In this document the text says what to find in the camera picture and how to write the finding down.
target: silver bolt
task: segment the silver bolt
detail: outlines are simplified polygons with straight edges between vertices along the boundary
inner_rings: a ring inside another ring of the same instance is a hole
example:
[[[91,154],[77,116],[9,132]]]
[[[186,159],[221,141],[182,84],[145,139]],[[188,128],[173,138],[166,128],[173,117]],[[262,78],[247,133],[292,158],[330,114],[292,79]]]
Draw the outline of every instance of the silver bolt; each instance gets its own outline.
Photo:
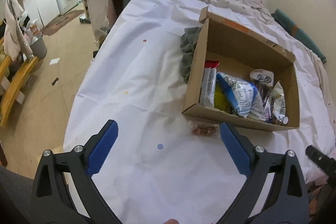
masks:
[[[51,154],[51,151],[50,151],[50,150],[45,150],[45,151],[43,152],[43,156],[45,156],[45,157],[48,157],[50,154]]]
[[[261,145],[257,145],[255,147],[255,151],[257,151],[259,153],[263,153],[265,151],[265,148],[263,148]]]
[[[82,152],[83,151],[83,146],[81,145],[77,145],[75,146],[75,148],[73,149],[76,153]]]
[[[290,157],[294,157],[295,156],[295,152],[293,150],[288,150],[287,151],[287,155]]]

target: trash can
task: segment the trash can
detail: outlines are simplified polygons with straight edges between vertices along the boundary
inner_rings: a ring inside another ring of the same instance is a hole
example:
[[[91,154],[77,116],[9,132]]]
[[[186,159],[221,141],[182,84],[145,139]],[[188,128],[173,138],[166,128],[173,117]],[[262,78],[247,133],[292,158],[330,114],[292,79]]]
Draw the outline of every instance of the trash can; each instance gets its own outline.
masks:
[[[47,54],[47,48],[44,44],[42,35],[35,42],[31,42],[30,48],[33,51],[34,56],[36,56],[38,59],[42,59]]]

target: yellow-green package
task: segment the yellow-green package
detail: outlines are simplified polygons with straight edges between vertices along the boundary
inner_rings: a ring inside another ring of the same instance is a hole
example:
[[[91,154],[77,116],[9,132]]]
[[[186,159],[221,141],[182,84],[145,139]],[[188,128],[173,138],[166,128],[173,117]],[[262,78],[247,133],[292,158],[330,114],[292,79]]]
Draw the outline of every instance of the yellow-green package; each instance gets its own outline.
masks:
[[[231,113],[231,105],[218,83],[216,83],[215,88],[215,108],[218,108],[219,110],[225,111],[227,113]]]

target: cabinet door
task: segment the cabinet door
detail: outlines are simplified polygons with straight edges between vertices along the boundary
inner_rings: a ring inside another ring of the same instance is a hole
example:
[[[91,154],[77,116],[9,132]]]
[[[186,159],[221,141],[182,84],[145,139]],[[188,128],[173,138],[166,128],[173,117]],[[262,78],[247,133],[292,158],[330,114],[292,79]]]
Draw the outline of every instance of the cabinet door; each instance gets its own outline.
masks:
[[[27,11],[29,18],[33,21],[37,19],[37,27],[41,29],[43,27],[42,21],[39,14],[39,9],[37,7],[36,0],[22,0],[24,10]]]
[[[43,25],[46,26],[50,21],[59,15],[56,0],[36,0],[39,8]]]

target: white sheet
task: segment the white sheet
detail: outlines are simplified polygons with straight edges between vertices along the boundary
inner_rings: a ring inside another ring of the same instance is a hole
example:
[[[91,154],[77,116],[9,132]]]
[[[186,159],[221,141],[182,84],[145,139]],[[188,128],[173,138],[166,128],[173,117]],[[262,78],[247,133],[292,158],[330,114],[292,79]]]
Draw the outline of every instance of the white sheet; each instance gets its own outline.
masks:
[[[186,91],[179,64],[184,28],[199,26],[204,3],[197,0],[131,0],[100,49],[75,97],[64,150],[85,144],[108,119],[116,120],[119,136],[93,181],[127,224],[216,223],[241,189],[240,175],[220,140],[189,136],[181,114]],[[268,151],[296,152],[306,181],[314,165],[305,156],[313,144],[324,153],[335,146],[327,109],[313,64],[300,42],[273,25],[209,6],[293,51],[300,96],[301,127],[282,132],[240,129],[254,145]],[[70,190],[84,213],[75,188]],[[261,194],[254,213],[261,210]]]

